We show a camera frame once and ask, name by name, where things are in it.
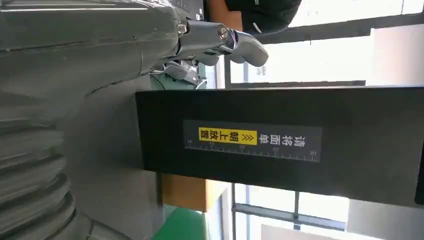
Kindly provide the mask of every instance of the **sticker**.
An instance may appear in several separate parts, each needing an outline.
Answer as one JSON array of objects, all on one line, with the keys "label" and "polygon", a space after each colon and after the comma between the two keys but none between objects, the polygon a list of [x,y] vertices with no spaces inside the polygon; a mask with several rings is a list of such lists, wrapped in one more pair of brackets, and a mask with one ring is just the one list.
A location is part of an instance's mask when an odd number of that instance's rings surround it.
[{"label": "sticker", "polygon": [[258,145],[258,132],[252,130],[225,129],[225,128],[198,128],[199,141]]},{"label": "sticker", "polygon": [[322,128],[184,120],[184,148],[319,162]]}]

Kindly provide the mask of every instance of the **window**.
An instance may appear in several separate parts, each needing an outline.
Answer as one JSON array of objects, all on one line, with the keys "label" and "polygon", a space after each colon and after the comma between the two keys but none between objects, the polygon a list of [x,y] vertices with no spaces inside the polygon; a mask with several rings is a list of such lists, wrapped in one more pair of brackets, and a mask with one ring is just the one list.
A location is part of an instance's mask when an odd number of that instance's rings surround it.
[{"label": "window", "polygon": [[[345,230],[349,213],[348,198],[238,183],[233,186],[235,240],[260,239],[261,225],[301,230],[323,236],[337,236]],[[302,224],[297,220],[297,216],[311,216],[321,227]],[[332,223],[338,223],[341,227],[334,230],[336,225]]]},{"label": "window", "polygon": [[270,187],[235,184],[235,202],[294,212],[295,192]]},{"label": "window", "polygon": [[371,74],[372,47],[369,36],[268,44],[265,66],[231,62],[231,82],[365,81]]},{"label": "window", "polygon": [[289,27],[414,14],[424,0],[303,0]]},{"label": "window", "polygon": [[299,214],[340,222],[348,221],[349,199],[340,196],[326,196],[301,192]]}]

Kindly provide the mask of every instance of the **robotic hand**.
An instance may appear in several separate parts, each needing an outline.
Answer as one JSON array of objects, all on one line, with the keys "label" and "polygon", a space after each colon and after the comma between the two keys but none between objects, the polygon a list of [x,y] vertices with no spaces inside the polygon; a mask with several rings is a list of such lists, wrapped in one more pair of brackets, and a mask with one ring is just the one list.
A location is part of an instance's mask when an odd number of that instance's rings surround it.
[{"label": "robotic hand", "polygon": [[214,66],[220,55],[228,56],[235,63],[248,62],[255,67],[263,66],[268,60],[267,51],[256,38],[220,23],[188,20],[177,29],[180,37],[175,56],[162,59],[153,74],[165,73],[175,79],[184,79],[199,63]]}]

